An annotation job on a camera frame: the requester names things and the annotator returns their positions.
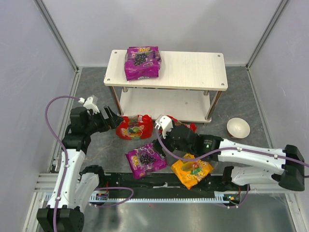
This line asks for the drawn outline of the red candy bag right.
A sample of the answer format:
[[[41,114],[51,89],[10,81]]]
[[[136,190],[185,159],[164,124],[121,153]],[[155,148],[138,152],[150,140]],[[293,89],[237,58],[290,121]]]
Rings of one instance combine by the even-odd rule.
[[[193,132],[196,132],[196,130],[197,130],[197,127],[196,127],[196,125],[195,125],[194,123],[187,124],[187,123],[183,123],[183,122],[181,122],[181,121],[175,119],[175,118],[172,117],[172,116],[169,116],[169,115],[168,115],[168,117],[172,119],[172,121],[173,121],[173,123],[174,123],[175,126],[181,126],[181,125],[183,125],[183,126],[189,128],[190,130],[192,130]]]

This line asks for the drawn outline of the red candy bag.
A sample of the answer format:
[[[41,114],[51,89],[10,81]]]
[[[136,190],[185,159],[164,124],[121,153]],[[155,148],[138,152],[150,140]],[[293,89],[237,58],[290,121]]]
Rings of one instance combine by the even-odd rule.
[[[153,121],[149,115],[123,116],[123,121],[116,128],[120,139],[148,139],[152,136]]]
[[[192,130],[193,132],[196,132],[196,130],[197,130],[197,127],[196,127],[196,125],[195,125],[194,123],[187,124],[187,123],[183,123],[183,122],[181,122],[181,121],[175,119],[175,118],[172,117],[172,116],[169,116],[169,115],[168,115],[168,117],[172,119],[172,121],[173,121],[173,123],[174,123],[175,126],[181,126],[181,125],[183,125],[183,126],[189,128],[190,130]]]

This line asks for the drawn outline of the orange candy bag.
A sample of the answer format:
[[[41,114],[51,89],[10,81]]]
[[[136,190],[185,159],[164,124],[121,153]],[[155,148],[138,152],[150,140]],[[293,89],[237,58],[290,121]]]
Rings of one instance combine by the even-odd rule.
[[[197,185],[213,171],[209,162],[200,159],[196,161],[178,160],[171,166],[171,169],[187,189]]]

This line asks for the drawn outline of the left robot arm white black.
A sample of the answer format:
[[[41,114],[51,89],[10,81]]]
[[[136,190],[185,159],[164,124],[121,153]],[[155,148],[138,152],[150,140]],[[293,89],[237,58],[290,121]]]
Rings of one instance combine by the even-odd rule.
[[[96,106],[80,106],[70,111],[70,124],[61,141],[57,181],[47,206],[37,212],[37,220],[45,232],[82,231],[84,211],[93,191],[106,184],[102,167],[90,165],[80,170],[91,135],[116,129],[123,121],[110,107],[105,106],[104,110],[106,118]]]

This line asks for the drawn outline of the purple candy bag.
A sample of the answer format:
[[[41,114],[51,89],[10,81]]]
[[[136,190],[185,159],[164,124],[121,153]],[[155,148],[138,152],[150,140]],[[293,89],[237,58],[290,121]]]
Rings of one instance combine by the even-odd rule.
[[[126,80],[158,78],[161,62],[158,46],[129,47],[124,63]]]
[[[155,151],[153,144],[148,143],[126,153],[133,177],[140,179],[149,173],[167,167],[166,160]]]

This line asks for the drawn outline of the aluminium corner frame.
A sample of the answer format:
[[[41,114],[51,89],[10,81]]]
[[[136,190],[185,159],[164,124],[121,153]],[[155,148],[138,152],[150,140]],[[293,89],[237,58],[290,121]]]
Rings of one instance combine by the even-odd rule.
[[[275,28],[276,24],[278,23],[281,15],[283,14],[285,8],[287,7],[289,0],[280,0],[279,5],[277,6],[275,12],[273,13],[269,23],[267,24],[261,38],[259,39],[253,53],[251,54],[248,62],[246,63],[246,70],[250,70],[251,66],[255,62],[256,58],[258,57],[259,53],[263,49],[266,41],[268,40],[269,36],[271,35],[273,29]]]
[[[79,71],[79,67],[78,67],[76,61],[74,60],[71,52],[69,51],[69,48],[66,45],[66,43],[65,43],[59,29],[57,28],[50,12],[48,11],[44,1],[43,0],[34,0],[34,3],[38,7],[41,15],[43,16],[45,22],[48,25],[48,28],[50,29],[51,33],[53,34],[54,38],[56,39],[58,45],[60,46],[61,50],[63,51],[64,55],[66,56],[71,67],[77,73]]]

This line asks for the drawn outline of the aluminium corner frame left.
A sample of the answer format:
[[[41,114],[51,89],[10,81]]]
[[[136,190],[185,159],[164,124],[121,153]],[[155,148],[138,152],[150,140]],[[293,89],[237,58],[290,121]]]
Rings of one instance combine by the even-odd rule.
[[[79,71],[79,67],[78,67],[76,61],[74,60],[71,52],[69,51],[69,48],[66,45],[66,43],[65,43],[59,29],[57,28],[50,12],[48,11],[44,1],[43,0],[34,0],[34,3],[38,7],[41,15],[43,16],[45,22],[48,25],[48,28],[50,29],[51,33],[53,34],[54,38],[56,39],[58,45],[60,46],[61,50],[63,51],[64,55],[66,56],[71,67],[77,73]]]

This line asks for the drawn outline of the white ceramic bowl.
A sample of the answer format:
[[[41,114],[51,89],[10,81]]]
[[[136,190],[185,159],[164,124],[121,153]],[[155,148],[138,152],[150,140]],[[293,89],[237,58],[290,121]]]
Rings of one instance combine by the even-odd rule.
[[[230,137],[236,139],[246,138],[250,132],[249,124],[242,118],[232,118],[227,122],[226,129]]]

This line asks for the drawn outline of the white two-tier wooden shelf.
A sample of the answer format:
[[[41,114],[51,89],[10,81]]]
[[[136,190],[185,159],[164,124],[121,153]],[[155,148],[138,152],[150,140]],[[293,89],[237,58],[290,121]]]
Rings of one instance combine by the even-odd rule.
[[[158,78],[128,81],[125,50],[113,50],[104,77],[121,116],[172,116],[181,122],[210,123],[228,88],[222,53],[161,51]]]

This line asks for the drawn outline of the aluminium corner frame right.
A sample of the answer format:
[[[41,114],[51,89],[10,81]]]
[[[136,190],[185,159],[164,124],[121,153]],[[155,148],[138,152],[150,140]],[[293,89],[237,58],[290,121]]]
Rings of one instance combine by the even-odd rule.
[[[273,29],[275,28],[276,24],[278,23],[281,15],[283,14],[285,8],[287,7],[289,0],[280,0],[279,5],[277,6],[275,12],[273,13],[269,23],[267,24],[261,38],[259,39],[253,53],[251,54],[248,62],[246,63],[246,70],[250,70],[251,66],[255,62],[256,58],[258,57],[259,53],[263,49],[266,41],[268,40],[269,36],[271,35]]]

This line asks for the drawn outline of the red candy bag left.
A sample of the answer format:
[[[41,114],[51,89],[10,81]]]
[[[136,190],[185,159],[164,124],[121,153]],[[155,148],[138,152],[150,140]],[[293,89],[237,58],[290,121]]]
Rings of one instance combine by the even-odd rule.
[[[123,121],[116,128],[120,139],[148,139],[152,136],[153,121],[149,115],[123,116]]]

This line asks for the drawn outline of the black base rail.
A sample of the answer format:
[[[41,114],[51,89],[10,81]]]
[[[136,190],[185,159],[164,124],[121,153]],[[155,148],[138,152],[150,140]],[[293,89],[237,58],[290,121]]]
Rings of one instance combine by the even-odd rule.
[[[99,175],[100,187],[127,187],[134,191],[134,198],[193,198],[211,197],[215,192],[239,192],[251,190],[250,186],[238,186],[221,175],[207,175],[188,189],[174,173],[151,173],[135,179],[132,173],[105,173],[98,165],[87,166],[79,172],[78,179],[86,173]]]

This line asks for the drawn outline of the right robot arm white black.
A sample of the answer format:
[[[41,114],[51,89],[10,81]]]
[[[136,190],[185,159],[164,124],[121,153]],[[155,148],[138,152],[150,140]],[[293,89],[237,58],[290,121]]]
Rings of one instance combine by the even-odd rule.
[[[219,136],[197,134],[183,125],[167,128],[156,125],[155,132],[158,150],[178,160],[243,164],[225,168],[226,182],[238,186],[269,182],[291,191],[305,190],[308,164],[294,145],[283,149],[243,145]]]

